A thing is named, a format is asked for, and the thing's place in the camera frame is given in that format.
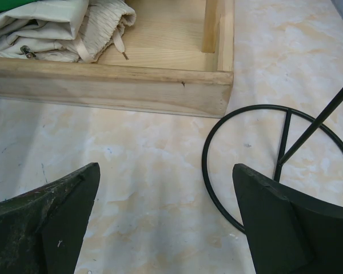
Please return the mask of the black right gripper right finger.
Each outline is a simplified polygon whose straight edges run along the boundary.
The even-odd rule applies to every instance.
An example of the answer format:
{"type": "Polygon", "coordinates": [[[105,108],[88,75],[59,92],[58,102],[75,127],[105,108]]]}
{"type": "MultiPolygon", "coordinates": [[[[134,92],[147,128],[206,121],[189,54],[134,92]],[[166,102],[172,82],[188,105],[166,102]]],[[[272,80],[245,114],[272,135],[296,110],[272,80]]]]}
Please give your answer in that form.
{"type": "Polygon", "coordinates": [[[343,207],[244,164],[232,177],[257,273],[343,273],[343,207]]]}

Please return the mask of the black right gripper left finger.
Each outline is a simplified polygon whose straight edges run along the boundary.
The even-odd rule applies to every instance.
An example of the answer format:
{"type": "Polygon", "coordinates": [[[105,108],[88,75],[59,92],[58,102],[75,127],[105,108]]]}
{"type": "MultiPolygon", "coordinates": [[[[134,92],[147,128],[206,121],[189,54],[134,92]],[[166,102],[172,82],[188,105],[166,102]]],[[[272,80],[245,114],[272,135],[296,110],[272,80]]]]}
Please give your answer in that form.
{"type": "Polygon", "coordinates": [[[0,273],[74,273],[98,187],[90,163],[0,202],[0,273]]]}

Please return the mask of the wooden clothes rack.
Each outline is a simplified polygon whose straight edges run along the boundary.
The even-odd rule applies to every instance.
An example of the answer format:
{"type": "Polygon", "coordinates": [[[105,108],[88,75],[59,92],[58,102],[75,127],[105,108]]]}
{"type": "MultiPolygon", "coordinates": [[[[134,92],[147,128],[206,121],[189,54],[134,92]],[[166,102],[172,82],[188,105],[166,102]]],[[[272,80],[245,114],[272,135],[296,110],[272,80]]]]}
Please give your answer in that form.
{"type": "Polygon", "coordinates": [[[234,1],[129,1],[126,56],[0,58],[0,98],[220,118],[233,86],[234,1]]]}

